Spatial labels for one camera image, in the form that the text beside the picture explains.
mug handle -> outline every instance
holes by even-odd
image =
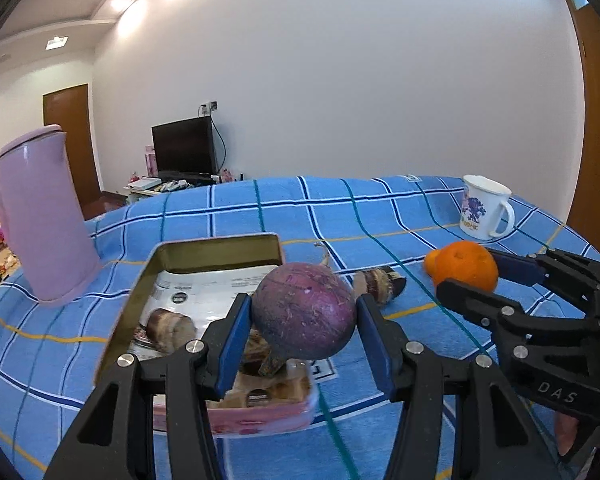
[[[513,208],[511,206],[511,204],[509,203],[509,201],[503,200],[502,202],[500,202],[500,205],[503,206],[504,209],[507,210],[507,226],[505,227],[504,231],[501,233],[497,232],[496,229],[491,231],[489,233],[489,236],[492,238],[500,238],[501,236],[508,235],[510,232],[513,231],[513,227],[516,224],[516,216],[513,213]]]

white mug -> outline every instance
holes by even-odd
[[[513,231],[516,217],[509,203],[511,190],[507,186],[480,175],[465,175],[460,228],[478,240],[491,240]],[[507,227],[496,231],[502,214],[507,212]]]

power cord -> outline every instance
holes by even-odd
[[[222,150],[224,151],[224,156],[222,157],[222,164],[220,164],[220,167],[218,168],[218,173],[220,173],[220,170],[222,170],[222,168],[224,167],[224,163],[226,162],[226,144],[224,143],[224,139],[222,138],[222,135],[218,131],[218,127],[216,126],[216,123],[214,122],[214,118],[211,116],[211,111],[209,112],[209,118],[211,119],[211,124],[216,129],[216,133],[218,134],[218,137],[220,137],[220,140],[222,140]]]

black flat screen tv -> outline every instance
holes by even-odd
[[[196,117],[151,128],[159,171],[216,174],[211,117]]]

mug lid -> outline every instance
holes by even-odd
[[[507,186],[504,186],[495,180],[491,180],[490,178],[486,178],[485,176],[465,175],[462,180],[464,180],[467,184],[471,184],[472,186],[488,193],[494,193],[496,195],[503,196],[509,196],[512,194],[511,190]]]
[[[37,137],[45,136],[55,132],[61,132],[62,126],[59,124],[50,124],[49,126],[43,126],[42,128],[38,128],[37,130],[33,130],[28,134],[24,134],[23,136],[19,136],[17,139],[12,140],[11,142],[5,144],[0,150],[0,157],[10,152],[14,148],[17,148],[21,144],[24,144],[28,140],[33,140]]]

